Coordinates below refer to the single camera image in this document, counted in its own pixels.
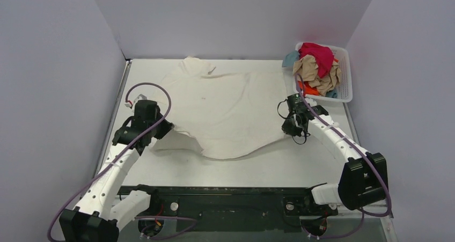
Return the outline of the cream white t shirt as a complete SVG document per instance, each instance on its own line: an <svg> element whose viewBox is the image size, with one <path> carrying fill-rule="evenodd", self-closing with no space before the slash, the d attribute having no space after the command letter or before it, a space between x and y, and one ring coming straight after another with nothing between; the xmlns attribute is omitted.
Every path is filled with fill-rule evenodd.
<svg viewBox="0 0 455 242"><path fill-rule="evenodd" d="M153 149L191 150L212 159L234 159L285 138L277 104L287 95L281 70L221 74L188 57L160 85L152 100L170 112L174 128Z"/></svg>

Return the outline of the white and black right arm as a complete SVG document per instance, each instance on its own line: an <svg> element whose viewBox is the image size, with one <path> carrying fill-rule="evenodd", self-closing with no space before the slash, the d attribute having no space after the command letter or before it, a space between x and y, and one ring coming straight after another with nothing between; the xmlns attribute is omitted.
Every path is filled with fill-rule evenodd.
<svg viewBox="0 0 455 242"><path fill-rule="evenodd" d="M359 146L322 106L310 106L298 93L288 96L285 103L288 115L284 117L283 132L291 137L317 139L342 166L337 183L311 188L311 195L303 200L306 212L315 215L330 204L357 210L390 199L387 163L381 153Z"/></svg>

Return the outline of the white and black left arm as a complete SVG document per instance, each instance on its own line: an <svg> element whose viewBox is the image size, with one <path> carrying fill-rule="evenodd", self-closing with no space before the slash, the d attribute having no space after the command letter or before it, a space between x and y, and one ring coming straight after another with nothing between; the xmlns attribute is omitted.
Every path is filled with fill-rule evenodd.
<svg viewBox="0 0 455 242"><path fill-rule="evenodd" d="M117 241L120 231L141 211L146 215L158 212L159 198L147 191L132 192L117 206L113 202L145 148L172 128L157 102L139 100L135 104L134 114L115 132L98 178L72 210L62 211L59 223L65 241Z"/></svg>

